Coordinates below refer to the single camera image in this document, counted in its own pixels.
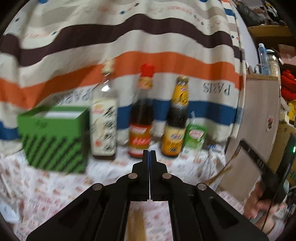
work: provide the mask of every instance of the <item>sticker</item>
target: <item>sticker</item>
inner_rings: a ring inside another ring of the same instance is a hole
[[[267,131],[270,131],[274,123],[274,117],[270,115],[269,118],[267,119],[267,122],[268,122]]]
[[[143,155],[143,150],[148,149],[151,142],[152,125],[131,124],[129,128],[128,152],[132,156]]]
[[[172,103],[187,106],[188,105],[188,86],[176,85]]]
[[[165,155],[178,155],[182,148],[185,129],[175,128],[171,126],[165,127],[161,151]]]
[[[144,90],[151,90],[153,88],[153,79],[151,77],[139,78],[138,88]]]
[[[91,153],[111,156],[116,152],[117,99],[103,98],[91,105]]]
[[[193,139],[196,139],[196,140],[201,138],[203,134],[204,134],[204,131],[202,131],[202,130],[191,130],[189,132],[189,136]]]

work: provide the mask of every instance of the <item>striped cloth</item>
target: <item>striped cloth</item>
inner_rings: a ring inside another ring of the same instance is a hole
[[[120,143],[143,63],[156,66],[154,135],[163,134],[176,78],[186,75],[189,113],[224,141],[242,114],[242,53],[229,0],[31,0],[0,45],[0,138],[17,138],[17,115],[37,105],[88,106],[102,62],[115,58]]]

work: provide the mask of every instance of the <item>yellow label bottle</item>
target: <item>yellow label bottle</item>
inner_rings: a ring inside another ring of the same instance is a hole
[[[161,152],[167,157],[177,157],[181,151],[188,117],[188,78],[180,76],[174,90],[167,115]]]

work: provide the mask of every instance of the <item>wrist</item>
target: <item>wrist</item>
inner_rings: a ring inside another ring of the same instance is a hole
[[[255,226],[257,228],[259,228],[260,230],[263,227],[265,217],[266,216],[263,215],[263,217],[258,222],[255,223]],[[265,234],[269,234],[272,231],[272,229],[274,228],[274,225],[275,225],[275,222],[274,222],[273,218],[272,217],[268,217],[267,220],[266,220],[266,223],[264,225],[264,228],[263,228],[262,232],[265,233]]]

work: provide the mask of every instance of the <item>green striped box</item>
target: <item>green striped box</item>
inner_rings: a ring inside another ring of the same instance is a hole
[[[17,121],[29,165],[57,172],[85,171],[89,150],[86,107],[41,106],[18,115]]]

